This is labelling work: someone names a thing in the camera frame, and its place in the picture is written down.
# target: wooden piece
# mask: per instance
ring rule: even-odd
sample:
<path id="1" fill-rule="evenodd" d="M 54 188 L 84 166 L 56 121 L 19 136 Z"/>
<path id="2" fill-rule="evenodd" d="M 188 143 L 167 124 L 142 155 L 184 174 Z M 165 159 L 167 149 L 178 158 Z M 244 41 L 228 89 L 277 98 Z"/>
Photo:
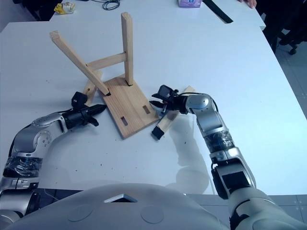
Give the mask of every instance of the wooden piece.
<path id="1" fill-rule="evenodd" d="M 123 36 L 123 47 L 126 53 L 125 78 L 128 85 L 133 85 L 133 37 L 132 18 L 127 12 L 121 14 L 121 30 Z"/>
<path id="2" fill-rule="evenodd" d="M 57 45 L 57 47 L 86 75 L 86 77 L 104 94 L 109 93 L 108 88 L 101 80 L 96 77 L 94 72 L 87 67 L 85 62 L 75 53 L 75 51 L 66 43 L 61 37 L 58 31 L 50 33 L 51 40 Z"/>
<path id="3" fill-rule="evenodd" d="M 90 63 L 87 63 L 86 65 L 91 69 L 91 70 L 97 70 L 97 69 L 102 69 L 108 66 L 112 66 L 115 64 L 118 64 L 120 62 L 123 62 L 126 60 L 126 54 L 125 53 L 120 53 L 120 54 L 115 54 L 113 56 L 109 56 L 103 59 L 99 59 L 96 61 L 92 61 Z"/>
<path id="4" fill-rule="evenodd" d="M 139 86 L 128 86 L 124 77 L 123 74 L 106 81 L 111 95 L 102 97 L 123 138 L 127 138 L 156 122 L 158 116 Z"/>
<path id="5" fill-rule="evenodd" d="M 188 86 L 184 92 L 195 92 L 191 86 Z M 158 139 L 164 135 L 167 130 L 172 126 L 173 121 L 178 116 L 179 111 L 168 111 L 166 115 L 159 121 L 159 123 L 154 128 L 152 134 L 155 135 Z"/>
<path id="6" fill-rule="evenodd" d="M 102 76 L 102 71 L 96 70 L 95 75 L 100 79 Z M 96 90 L 97 87 L 90 80 L 88 80 L 83 90 L 83 93 L 87 95 L 87 102 L 85 103 L 85 105 L 91 106 Z"/>

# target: black strap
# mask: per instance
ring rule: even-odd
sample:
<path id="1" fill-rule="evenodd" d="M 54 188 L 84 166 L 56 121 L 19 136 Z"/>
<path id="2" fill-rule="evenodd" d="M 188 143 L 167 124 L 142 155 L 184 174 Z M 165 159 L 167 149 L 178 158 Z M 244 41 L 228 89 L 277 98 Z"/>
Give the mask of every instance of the black strap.
<path id="1" fill-rule="evenodd" d="M 202 0 L 210 10 L 212 10 L 217 16 L 219 16 L 224 22 L 232 23 L 233 20 L 227 16 L 212 0 Z"/>

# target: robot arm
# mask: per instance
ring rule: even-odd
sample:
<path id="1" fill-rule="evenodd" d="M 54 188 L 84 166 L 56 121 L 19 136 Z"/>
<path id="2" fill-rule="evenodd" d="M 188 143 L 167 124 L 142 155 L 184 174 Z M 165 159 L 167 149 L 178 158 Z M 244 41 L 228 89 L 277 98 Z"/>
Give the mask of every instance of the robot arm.
<path id="1" fill-rule="evenodd" d="M 162 85 L 151 101 L 163 110 L 195 114 L 200 132 L 210 151 L 214 186 L 230 209 L 230 226 L 246 229 L 307 229 L 288 216 L 266 194 L 256 189 L 255 178 L 226 127 L 211 96 L 204 93 L 177 94 L 178 90 Z"/>
<path id="2" fill-rule="evenodd" d="M 39 170 L 51 143 L 69 129 L 98 122 L 92 117 L 105 110 L 105 105 L 87 107 L 87 96 L 76 92 L 72 109 L 40 117 L 17 133 L 0 182 L 0 210 L 11 210 L 25 216 L 38 209 Z"/>

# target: white table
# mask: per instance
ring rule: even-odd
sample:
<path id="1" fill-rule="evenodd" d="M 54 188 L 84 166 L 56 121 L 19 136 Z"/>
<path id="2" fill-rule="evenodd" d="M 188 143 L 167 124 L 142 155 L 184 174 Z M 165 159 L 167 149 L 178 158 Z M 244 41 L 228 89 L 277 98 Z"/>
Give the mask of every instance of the white table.
<path id="1" fill-rule="evenodd" d="M 210 94 L 258 188 L 270 195 L 306 194 L 307 122 L 260 28 L 174 25 L 134 23 L 134 78 L 146 97 L 162 84 L 179 90 L 191 85 Z M 16 133 L 37 117 L 68 109 L 87 82 L 51 42 L 53 30 L 86 62 L 122 52 L 119 18 L 113 23 L 9 24 L 2 34 L 1 171 Z M 106 68 L 103 80 L 123 71 L 122 64 Z M 98 94 L 94 103 L 102 103 Z M 213 193 L 209 151 L 193 115 L 178 117 L 160 141 L 150 135 L 154 125 L 122 140 L 108 110 L 96 118 L 98 127 L 76 129 L 54 142 L 39 187 L 138 182 Z"/>
<path id="2" fill-rule="evenodd" d="M 75 12 L 66 15 L 55 13 L 51 21 L 100 21 L 101 23 L 109 23 L 117 21 L 120 13 L 129 12 L 135 22 L 224 24 L 203 2 L 200 8 L 181 8 L 178 6 L 178 0 L 121 0 L 119 8 L 105 11 L 102 9 L 102 3 L 91 0 L 69 1 L 75 3 Z M 256 9 L 249 8 L 246 3 L 240 3 L 237 0 L 213 1 L 233 20 L 233 23 L 265 28 L 265 24 Z"/>

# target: yellow object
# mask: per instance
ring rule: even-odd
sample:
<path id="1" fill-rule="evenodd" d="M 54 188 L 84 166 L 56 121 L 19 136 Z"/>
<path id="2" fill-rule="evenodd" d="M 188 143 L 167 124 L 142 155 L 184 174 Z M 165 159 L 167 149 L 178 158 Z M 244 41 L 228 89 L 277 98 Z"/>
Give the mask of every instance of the yellow object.
<path id="1" fill-rule="evenodd" d="M 75 10 L 75 6 L 76 5 L 71 2 L 58 3 L 54 8 L 54 11 L 59 14 L 73 13 L 73 11 Z"/>

